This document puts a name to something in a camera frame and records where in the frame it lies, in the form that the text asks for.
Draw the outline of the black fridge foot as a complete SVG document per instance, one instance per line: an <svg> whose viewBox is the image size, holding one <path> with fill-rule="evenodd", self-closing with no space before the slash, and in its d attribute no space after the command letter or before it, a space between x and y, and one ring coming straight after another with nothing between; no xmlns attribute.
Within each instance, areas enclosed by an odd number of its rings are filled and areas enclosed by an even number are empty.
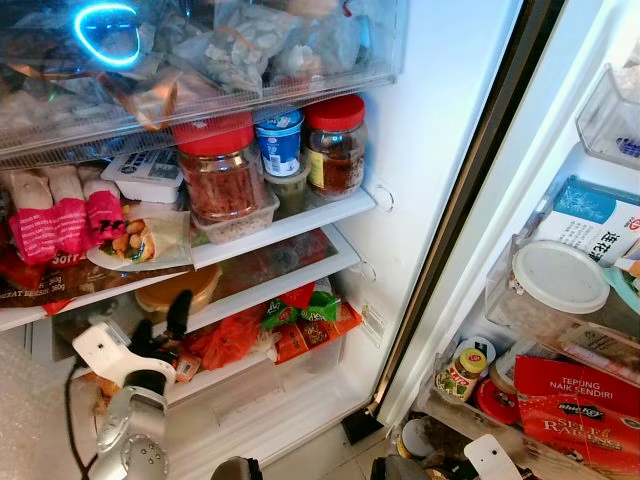
<svg viewBox="0 0 640 480"><path fill-rule="evenodd" d="M385 428L383 422L376 419L375 415L366 408L361 408L349 415L344 416L340 420L340 428L342 428L346 440L351 447L356 445L370 436L380 433Z"/></svg>

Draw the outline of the white-edged glass fridge shelf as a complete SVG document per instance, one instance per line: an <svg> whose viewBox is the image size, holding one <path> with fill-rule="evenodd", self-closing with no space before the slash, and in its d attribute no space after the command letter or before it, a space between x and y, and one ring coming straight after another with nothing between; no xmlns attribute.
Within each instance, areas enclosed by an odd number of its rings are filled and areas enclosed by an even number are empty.
<svg viewBox="0 0 640 480"><path fill-rule="evenodd" d="M358 212L371 209L372 205L374 205L374 201L369 193L358 191L355 195L340 198L340 200L329 202L329 204L311 207L310 210L298 212L289 218L273 221L269 228L253 233L251 236L234 239L234 241L225 244L205 243L192 247L193 264L191 266L152 271L128 271L128 273L132 278L136 278L136 282L141 282L141 280L152 278L152 276L183 273L183 271L192 268L205 268L207 265L230 259L230 257L241 255L241 253L259 250L259 248L283 241L283 239L325 227L334 221L351 218Z"/></svg>
<svg viewBox="0 0 640 480"><path fill-rule="evenodd" d="M352 266L360 265L361 257L352 247L351 244L343 237L342 233L338 232L338 229L333 225L325 225L325 227L311 230L301 234L300 237L308 239L308 236L319 236L314 232L323 232L325 238L326 253L328 256L325 259L317 260L315 262L307 262L307 264L298 266L298 268L287 269L280 275L270 276L270 278L264 279L265 282L255 283L248 285L248 287L242 289L242 291L233 292L234 294L227 294L227 296L215 298L214 302L211 302L209 306L202 308L197 314L189 317L188 326L189 329L200 329L202 326L206 326L215 321L223 320L224 317L229 317L232 314L237 314L239 311L247 310L248 307L260 305L262 302L269 301L270 298L279 296L287 291L292 291L296 287L305 284L307 282L314 282L314 280L324 278L324 276L339 273ZM257 253L259 251L273 252L275 244L269 244L268 247L262 247L260 250L251 251L248 253L242 253L242 255L232 257L232 259L224 260L220 262L220 266L227 266L221 264L229 264L229 262L239 261L247 259L251 253ZM173 278L178 274L169 274L163 276L155 276L155 278L148 278L141 280L141 282L134 282L127 285L120 285L108 289L108 291L100 291L92 294L84 294L84 296L74 298L74 301L70 302L67 310L63 311L63 314L67 314L74 308L81 308L91 303L99 302L101 300L108 300L108 298L119 296L132 291L136 291L138 288L142 288L143 285L150 285L157 282L163 282L168 278ZM28 323L35 323L46 317L46 312L41 307L32 308L0 308L0 332L13 329L15 326L23 326Z"/></svg>

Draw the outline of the clear plastic fridge drawer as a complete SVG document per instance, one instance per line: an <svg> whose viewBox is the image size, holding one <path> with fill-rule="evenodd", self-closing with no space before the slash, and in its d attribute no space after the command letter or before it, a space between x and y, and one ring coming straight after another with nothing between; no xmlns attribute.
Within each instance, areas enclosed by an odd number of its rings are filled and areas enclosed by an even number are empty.
<svg viewBox="0 0 640 480"><path fill-rule="evenodd" d="M251 113L253 123L344 93L384 86L403 68L408 0L246 0L303 18L364 20L355 69L334 76L262 76L262 92L228 92L174 47L212 28L227 0L0 0L0 170L56 166L165 148L174 125ZM133 93L182 72L173 123L146 131L97 81Z"/></svg>

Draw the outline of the fridge door white inside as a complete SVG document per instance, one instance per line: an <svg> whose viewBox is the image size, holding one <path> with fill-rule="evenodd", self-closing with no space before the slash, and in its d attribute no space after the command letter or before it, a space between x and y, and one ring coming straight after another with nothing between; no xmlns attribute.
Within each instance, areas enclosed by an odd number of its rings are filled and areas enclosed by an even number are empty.
<svg viewBox="0 0 640 480"><path fill-rule="evenodd" d="M428 413L461 340L506 343L485 315L486 279L568 178L625 187L622 166L586 155L577 118L639 38L639 0L408 6L402 72L369 96L378 210L343 229L364 260L349 291L388 323L370 398L385 424Z"/></svg>

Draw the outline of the small orange packet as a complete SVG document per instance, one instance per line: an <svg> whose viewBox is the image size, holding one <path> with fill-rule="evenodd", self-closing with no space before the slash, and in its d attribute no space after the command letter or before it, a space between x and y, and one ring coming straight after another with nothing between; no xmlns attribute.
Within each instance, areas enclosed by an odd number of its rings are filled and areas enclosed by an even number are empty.
<svg viewBox="0 0 640 480"><path fill-rule="evenodd" d="M186 384L192 380L196 372L200 371L201 358L187 349L180 349L177 357L173 361L175 369L175 383Z"/></svg>

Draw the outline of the dark tin can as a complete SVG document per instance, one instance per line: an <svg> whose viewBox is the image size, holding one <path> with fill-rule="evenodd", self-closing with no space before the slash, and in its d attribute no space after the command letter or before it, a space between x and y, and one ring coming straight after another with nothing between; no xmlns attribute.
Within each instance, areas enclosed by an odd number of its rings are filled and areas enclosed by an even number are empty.
<svg viewBox="0 0 640 480"><path fill-rule="evenodd" d="M396 443L396 451L399 456L417 462L430 460L440 449L431 439L431 420L429 417L416 417L416 419L404 422L399 430L399 440Z"/></svg>

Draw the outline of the grey robot right leg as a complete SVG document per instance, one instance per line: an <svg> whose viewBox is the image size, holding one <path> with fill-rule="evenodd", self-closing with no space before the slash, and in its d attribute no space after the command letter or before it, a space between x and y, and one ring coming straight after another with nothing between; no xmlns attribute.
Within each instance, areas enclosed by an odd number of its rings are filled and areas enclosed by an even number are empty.
<svg viewBox="0 0 640 480"><path fill-rule="evenodd" d="M429 477L415 462L392 454L372 461L370 480L429 480Z"/></svg>

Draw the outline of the grey robot leg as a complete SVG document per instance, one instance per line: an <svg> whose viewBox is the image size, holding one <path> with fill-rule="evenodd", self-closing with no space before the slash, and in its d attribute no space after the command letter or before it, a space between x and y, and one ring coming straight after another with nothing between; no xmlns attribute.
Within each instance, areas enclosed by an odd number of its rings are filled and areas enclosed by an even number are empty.
<svg viewBox="0 0 640 480"><path fill-rule="evenodd" d="M429 480L429 477L415 462L392 454L372 461L370 480Z"/></svg>
<svg viewBox="0 0 640 480"><path fill-rule="evenodd" d="M210 480L264 480L259 461L233 456L212 471Z"/></svg>

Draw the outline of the orange net bag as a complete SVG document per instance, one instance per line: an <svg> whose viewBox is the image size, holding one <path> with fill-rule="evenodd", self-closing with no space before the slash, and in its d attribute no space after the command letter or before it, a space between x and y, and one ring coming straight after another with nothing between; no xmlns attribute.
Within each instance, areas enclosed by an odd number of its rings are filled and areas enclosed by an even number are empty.
<svg viewBox="0 0 640 480"><path fill-rule="evenodd" d="M182 342L184 351L200 358L202 370L218 370L242 360L259 340L266 311L268 305L261 303L188 333Z"/></svg>

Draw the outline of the round red lid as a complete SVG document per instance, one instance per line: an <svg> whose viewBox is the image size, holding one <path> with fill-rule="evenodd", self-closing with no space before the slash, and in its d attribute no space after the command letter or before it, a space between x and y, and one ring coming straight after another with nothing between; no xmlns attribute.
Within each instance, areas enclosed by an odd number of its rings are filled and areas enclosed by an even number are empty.
<svg viewBox="0 0 640 480"><path fill-rule="evenodd" d="M474 393L475 404L481 411L504 425L520 425L518 399L503 392L490 378L480 381Z"/></svg>

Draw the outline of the filled tortilla wrap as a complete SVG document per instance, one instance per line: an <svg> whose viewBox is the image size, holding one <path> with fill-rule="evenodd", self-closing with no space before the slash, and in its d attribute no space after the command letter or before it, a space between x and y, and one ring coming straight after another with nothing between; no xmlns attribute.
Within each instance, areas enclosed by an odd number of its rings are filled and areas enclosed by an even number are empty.
<svg viewBox="0 0 640 480"><path fill-rule="evenodd" d="M140 207L125 215L125 234L87 253L93 264L124 273L191 265L189 212Z"/></svg>

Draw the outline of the yellow-lid glass jar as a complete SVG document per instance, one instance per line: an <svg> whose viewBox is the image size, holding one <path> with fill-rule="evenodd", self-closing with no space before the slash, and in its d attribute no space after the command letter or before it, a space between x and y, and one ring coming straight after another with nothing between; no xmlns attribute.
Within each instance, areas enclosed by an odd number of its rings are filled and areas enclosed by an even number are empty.
<svg viewBox="0 0 640 480"><path fill-rule="evenodd" d="M435 376L434 385L448 401L465 403L480 383L488 356L475 347L458 349L451 364L443 367Z"/></svg>

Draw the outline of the red printed food package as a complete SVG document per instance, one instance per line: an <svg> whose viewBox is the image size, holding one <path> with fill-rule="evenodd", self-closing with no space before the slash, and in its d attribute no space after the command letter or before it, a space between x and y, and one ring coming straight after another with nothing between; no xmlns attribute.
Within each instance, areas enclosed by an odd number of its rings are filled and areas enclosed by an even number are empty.
<svg viewBox="0 0 640 480"><path fill-rule="evenodd" d="M136 282L127 271L100 268L90 260L76 264L27 265L13 246L0 247L0 308L28 308L106 291Z"/></svg>

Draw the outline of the clear plastic food box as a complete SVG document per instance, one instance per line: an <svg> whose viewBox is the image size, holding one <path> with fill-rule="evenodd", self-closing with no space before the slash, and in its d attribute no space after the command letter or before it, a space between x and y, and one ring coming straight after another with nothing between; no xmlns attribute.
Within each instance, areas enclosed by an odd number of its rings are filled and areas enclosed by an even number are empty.
<svg viewBox="0 0 640 480"><path fill-rule="evenodd" d="M279 206L279 198L273 192L268 192L268 205L242 218L207 223L200 216L193 216L193 225L210 242L225 244L269 228L273 223L274 212L279 209Z"/></svg>

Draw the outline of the flat dark red package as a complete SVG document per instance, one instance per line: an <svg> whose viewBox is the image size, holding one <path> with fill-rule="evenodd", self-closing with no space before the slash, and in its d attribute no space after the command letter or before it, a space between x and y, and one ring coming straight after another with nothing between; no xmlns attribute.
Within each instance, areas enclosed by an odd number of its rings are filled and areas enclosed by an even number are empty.
<svg viewBox="0 0 640 480"><path fill-rule="evenodd" d="M221 276L212 300L223 300L255 285L307 268L328 259L335 252L337 250L323 230L315 229L221 261Z"/></svg>

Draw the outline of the clear crisper drawer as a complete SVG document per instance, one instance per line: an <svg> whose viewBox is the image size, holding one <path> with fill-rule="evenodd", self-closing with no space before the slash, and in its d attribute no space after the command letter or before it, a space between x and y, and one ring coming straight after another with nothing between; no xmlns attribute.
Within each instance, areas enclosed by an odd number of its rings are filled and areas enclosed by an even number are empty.
<svg viewBox="0 0 640 480"><path fill-rule="evenodd" d="M50 468L46 480L77 480L61 394L73 348L46 317L0 332L0 340L14 343L49 371L36 381L52 397L52 413L36 429L42 442L36 467ZM269 353L250 353L166 389L166 479L209 480L232 456L270 463L334 428L370 401L370 384L381 365L380 340L370 326L356 326L317 355L275 364Z"/></svg>

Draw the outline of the green and red snack pack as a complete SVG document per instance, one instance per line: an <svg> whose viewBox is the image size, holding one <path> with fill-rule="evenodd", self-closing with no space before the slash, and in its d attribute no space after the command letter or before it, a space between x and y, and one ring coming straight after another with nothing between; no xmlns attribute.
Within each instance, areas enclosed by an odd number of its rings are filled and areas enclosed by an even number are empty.
<svg viewBox="0 0 640 480"><path fill-rule="evenodd" d="M261 328L273 330L298 320L337 320L340 298L334 293L328 278L321 278L285 292L268 302L268 310L261 321Z"/></svg>

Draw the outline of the blue and white can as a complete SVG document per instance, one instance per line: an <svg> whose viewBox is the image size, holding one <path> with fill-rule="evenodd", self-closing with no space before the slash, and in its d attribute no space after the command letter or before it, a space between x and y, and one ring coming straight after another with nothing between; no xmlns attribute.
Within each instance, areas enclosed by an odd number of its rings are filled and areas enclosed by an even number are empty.
<svg viewBox="0 0 640 480"><path fill-rule="evenodd" d="M475 348L477 351L484 353L485 360L488 362L492 362L497 357L497 348L492 342L489 342L489 339L481 337L481 335L471 335L471 337L463 340L462 346Z"/></svg>

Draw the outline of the teal plate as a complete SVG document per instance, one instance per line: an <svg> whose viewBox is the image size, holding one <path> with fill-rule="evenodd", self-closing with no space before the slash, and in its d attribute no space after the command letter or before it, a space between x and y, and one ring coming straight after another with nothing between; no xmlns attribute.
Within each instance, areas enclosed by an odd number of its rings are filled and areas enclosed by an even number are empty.
<svg viewBox="0 0 640 480"><path fill-rule="evenodd" d="M640 298L639 292L634 287L634 278L628 276L626 271L618 268L602 268L602 275L613 292L626 303L632 311L640 314Z"/></svg>

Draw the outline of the pink wrapped sausage pack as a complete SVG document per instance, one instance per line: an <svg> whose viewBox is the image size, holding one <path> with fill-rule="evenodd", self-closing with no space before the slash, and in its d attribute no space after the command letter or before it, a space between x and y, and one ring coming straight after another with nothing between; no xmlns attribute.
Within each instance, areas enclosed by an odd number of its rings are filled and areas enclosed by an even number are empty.
<svg viewBox="0 0 640 480"><path fill-rule="evenodd" d="M101 178L102 166L77 166L77 175L81 180L88 232L93 243L101 244L125 234L125 215L122 210L122 196L115 183Z"/></svg>
<svg viewBox="0 0 640 480"><path fill-rule="evenodd" d="M52 214L58 236L58 250L69 255L81 255L90 247L86 227L86 200L76 166L46 166L45 175L52 195Z"/></svg>
<svg viewBox="0 0 640 480"><path fill-rule="evenodd" d="M28 265L47 264L55 256L55 216L49 180L35 170L0 172L14 212L9 225L20 259Z"/></svg>

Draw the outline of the grey robot left leg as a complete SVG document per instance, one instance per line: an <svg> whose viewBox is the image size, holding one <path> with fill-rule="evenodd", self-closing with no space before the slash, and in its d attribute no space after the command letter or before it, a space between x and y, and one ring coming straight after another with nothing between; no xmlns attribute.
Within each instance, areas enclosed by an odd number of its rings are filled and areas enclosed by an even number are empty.
<svg viewBox="0 0 640 480"><path fill-rule="evenodd" d="M264 480L259 461L233 456L212 471L210 480Z"/></svg>

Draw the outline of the large red-lid clear jar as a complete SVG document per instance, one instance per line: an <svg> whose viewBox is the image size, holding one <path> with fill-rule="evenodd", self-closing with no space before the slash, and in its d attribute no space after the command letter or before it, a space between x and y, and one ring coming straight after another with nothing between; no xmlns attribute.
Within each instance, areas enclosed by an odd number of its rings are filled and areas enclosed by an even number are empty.
<svg viewBox="0 0 640 480"><path fill-rule="evenodd" d="M174 125L192 210L206 223L265 209L268 191L250 111Z"/></svg>

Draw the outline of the orange snack package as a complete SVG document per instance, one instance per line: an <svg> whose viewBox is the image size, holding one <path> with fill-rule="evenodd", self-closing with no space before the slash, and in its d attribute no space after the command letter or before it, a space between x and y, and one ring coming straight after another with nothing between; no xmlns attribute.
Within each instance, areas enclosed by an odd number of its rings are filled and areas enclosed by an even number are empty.
<svg viewBox="0 0 640 480"><path fill-rule="evenodd" d="M337 320L296 320L294 323L279 326L274 330L278 334L275 342L275 365L285 364L293 358L306 355L311 349L324 346L332 340L356 329L364 317L349 303L340 305Z"/></svg>

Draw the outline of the red self raising flour bag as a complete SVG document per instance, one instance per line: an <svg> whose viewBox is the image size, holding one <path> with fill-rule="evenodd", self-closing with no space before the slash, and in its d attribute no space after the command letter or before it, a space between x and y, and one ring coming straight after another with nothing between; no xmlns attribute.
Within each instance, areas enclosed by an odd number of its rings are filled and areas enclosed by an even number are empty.
<svg viewBox="0 0 640 480"><path fill-rule="evenodd" d="M532 439L603 474L639 480L640 389L593 367L521 355L521 425Z"/></svg>

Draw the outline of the white tray pack dark label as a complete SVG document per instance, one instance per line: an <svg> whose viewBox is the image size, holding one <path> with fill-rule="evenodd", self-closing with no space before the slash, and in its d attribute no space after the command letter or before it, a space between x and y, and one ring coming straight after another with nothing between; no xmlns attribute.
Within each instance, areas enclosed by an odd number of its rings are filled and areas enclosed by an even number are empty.
<svg viewBox="0 0 640 480"><path fill-rule="evenodd" d="M114 182L129 200L174 204L179 198L183 172L174 148L159 148L113 157L101 174Z"/></svg>

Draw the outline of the dark green jar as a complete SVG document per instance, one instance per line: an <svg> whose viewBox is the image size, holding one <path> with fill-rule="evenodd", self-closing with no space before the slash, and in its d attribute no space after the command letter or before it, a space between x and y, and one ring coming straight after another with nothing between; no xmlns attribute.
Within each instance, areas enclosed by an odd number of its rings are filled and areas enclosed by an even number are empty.
<svg viewBox="0 0 640 480"><path fill-rule="evenodd" d="M307 206L307 178L310 173L310 166L302 166L296 174L288 177L275 177L275 175L265 175L266 183L269 184L270 191L278 198L280 205L274 212L275 221L289 218L306 210Z"/></svg>

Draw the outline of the round white-lid container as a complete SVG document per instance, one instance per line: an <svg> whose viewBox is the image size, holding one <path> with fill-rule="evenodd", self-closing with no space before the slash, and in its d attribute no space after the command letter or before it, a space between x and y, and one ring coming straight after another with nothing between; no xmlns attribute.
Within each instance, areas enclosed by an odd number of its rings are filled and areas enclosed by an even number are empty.
<svg viewBox="0 0 640 480"><path fill-rule="evenodd" d="M593 314L605 306L611 293L594 260L548 239L518 247L512 269L516 282L531 297L566 314Z"/></svg>

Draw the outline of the blue and white yogurt cup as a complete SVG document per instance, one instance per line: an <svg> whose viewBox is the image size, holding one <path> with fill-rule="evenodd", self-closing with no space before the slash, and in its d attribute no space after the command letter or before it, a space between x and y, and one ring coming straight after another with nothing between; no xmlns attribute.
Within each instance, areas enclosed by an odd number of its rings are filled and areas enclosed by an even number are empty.
<svg viewBox="0 0 640 480"><path fill-rule="evenodd" d="M300 172L302 111L292 110L255 124L262 165L270 177L292 177Z"/></svg>

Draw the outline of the white and blue carton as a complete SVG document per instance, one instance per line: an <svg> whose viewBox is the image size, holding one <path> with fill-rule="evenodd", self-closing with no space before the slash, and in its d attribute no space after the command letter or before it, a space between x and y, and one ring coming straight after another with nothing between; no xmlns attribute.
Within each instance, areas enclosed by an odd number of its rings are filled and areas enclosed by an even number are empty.
<svg viewBox="0 0 640 480"><path fill-rule="evenodd" d="M625 256L639 237L639 197L575 175L564 183L531 236L534 241L567 244L603 268Z"/></svg>

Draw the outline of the orange frozen food bag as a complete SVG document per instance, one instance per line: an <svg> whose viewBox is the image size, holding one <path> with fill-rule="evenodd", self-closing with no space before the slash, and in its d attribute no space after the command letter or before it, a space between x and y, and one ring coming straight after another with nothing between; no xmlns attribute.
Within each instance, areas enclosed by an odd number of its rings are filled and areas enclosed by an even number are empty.
<svg viewBox="0 0 640 480"><path fill-rule="evenodd" d="M180 76L182 76L180 70L163 70L150 87L133 93L119 86L106 73L100 73L97 81L146 131L157 132L163 131L173 123L172 116L177 109Z"/></svg>

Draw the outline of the small red-lid clear jar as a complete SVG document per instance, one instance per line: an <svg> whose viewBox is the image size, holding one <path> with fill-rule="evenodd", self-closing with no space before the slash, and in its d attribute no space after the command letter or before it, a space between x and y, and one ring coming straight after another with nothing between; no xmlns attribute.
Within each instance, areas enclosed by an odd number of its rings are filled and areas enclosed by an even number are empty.
<svg viewBox="0 0 640 480"><path fill-rule="evenodd" d="M365 101L357 93L315 102L302 109L310 165L308 184L324 200L344 198L364 183L367 132Z"/></svg>

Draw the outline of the clear door bin blue label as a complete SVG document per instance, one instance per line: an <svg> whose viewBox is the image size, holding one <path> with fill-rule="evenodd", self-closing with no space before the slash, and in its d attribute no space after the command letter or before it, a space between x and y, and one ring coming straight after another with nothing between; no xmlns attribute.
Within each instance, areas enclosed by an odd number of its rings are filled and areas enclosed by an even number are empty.
<svg viewBox="0 0 640 480"><path fill-rule="evenodd" d="M605 65L577 118L577 129L590 155L640 168L639 65Z"/></svg>

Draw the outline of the clear bag of dumplings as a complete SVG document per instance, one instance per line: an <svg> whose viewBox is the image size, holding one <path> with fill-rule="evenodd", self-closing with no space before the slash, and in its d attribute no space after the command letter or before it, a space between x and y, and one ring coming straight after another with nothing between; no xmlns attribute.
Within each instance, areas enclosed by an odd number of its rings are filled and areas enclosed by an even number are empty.
<svg viewBox="0 0 640 480"><path fill-rule="evenodd" d="M301 23L271 6L227 0L215 6L212 28L179 42L173 54L225 91L261 93L270 59Z"/></svg>

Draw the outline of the clear bag of frozen food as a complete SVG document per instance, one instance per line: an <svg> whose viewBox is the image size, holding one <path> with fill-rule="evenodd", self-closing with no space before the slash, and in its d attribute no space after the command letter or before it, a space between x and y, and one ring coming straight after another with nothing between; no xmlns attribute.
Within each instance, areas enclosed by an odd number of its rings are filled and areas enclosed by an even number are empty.
<svg viewBox="0 0 640 480"><path fill-rule="evenodd" d="M364 20L342 12L303 18L285 38L283 50L271 59L273 78L334 76L355 69L362 45Z"/></svg>

